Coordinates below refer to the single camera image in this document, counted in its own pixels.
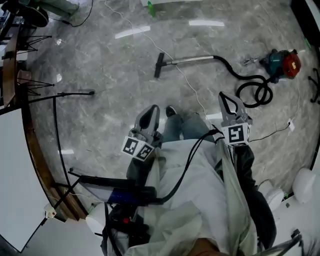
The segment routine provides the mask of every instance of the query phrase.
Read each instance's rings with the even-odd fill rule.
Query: metal pole
[[[56,104],[56,98],[53,98],[53,120],[54,120],[54,130],[55,130],[55,137],[56,137],[56,144],[58,146],[58,150],[59,150],[59,156],[60,156],[60,160],[62,163],[62,168],[63,168],[63,172],[64,172],[64,176],[66,179],[66,183],[68,184],[68,186],[70,187],[70,181],[68,178],[68,173],[66,170],[66,166],[65,166],[65,161],[64,161],[64,157],[62,156],[61,153],[61,145],[60,145],[60,139],[59,139],[59,130],[58,130],[58,121],[57,121],[57,104]]]
[[[214,59],[213,55],[173,60],[173,61],[168,61],[167,64],[177,65],[179,63],[187,63],[187,62],[203,61],[203,60],[211,60],[211,59]]]
[[[13,106],[8,106],[8,107],[5,107],[5,108],[2,108],[2,109],[0,109],[0,116],[5,114],[5,113],[17,110],[17,109],[21,109],[23,107],[23,105],[26,105],[26,104],[31,104],[31,103],[35,103],[35,102],[41,102],[41,101],[45,101],[45,100],[49,100],[49,99],[53,99],[53,98],[70,96],[70,95],[94,95],[94,94],[95,94],[95,92],[93,90],[89,91],[89,92],[61,92],[61,93],[58,93],[57,95],[43,97],[43,98],[37,98],[37,99],[29,100],[29,101],[24,102],[24,103],[20,103],[20,104],[16,104],[16,105],[13,105]]]

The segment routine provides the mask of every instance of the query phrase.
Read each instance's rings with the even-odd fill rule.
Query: white plug
[[[53,219],[57,215],[56,210],[53,208],[53,206],[50,203],[48,203],[46,207],[44,207],[44,210],[45,210],[46,219]]]

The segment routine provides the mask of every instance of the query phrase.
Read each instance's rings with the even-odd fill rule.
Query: white wall
[[[101,241],[83,219],[68,219],[65,223],[48,219],[31,238],[22,256],[103,256]]]
[[[21,109],[0,115],[0,235],[21,251],[49,200],[30,158]]]

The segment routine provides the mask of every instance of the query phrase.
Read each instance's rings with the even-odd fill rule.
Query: vacuum cleaner
[[[242,76],[237,74],[232,66],[226,61],[223,57],[217,55],[208,55],[208,56],[199,56],[199,57],[192,57],[192,58],[185,58],[179,60],[172,60],[172,61],[164,61],[165,54],[161,52],[158,56],[157,62],[155,64],[155,72],[154,77],[159,78],[160,72],[162,67],[168,65],[177,65],[195,61],[204,61],[204,60],[219,60],[221,61],[227,70],[237,79],[239,80],[256,80],[259,79],[261,82],[257,81],[249,81],[242,84],[236,91],[236,96],[240,97],[241,91],[249,86],[257,87],[257,90],[254,94],[254,99],[256,103],[254,104],[247,104],[244,103],[246,108],[252,109],[259,107],[261,105],[266,105],[271,102],[273,99],[273,92],[270,87],[268,87],[268,83],[276,84],[279,79],[287,78],[287,79],[294,79],[298,72],[301,69],[301,62],[298,57],[297,51],[294,49],[293,51],[288,50],[280,50],[277,51],[273,49],[271,53],[269,53],[265,58],[260,60],[260,64],[266,69],[267,73],[270,75],[268,79],[263,77],[262,75],[249,75],[249,76]]]

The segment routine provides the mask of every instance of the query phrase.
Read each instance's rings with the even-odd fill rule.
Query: white board
[[[0,235],[19,252],[49,204],[30,158],[21,109],[0,115]]]

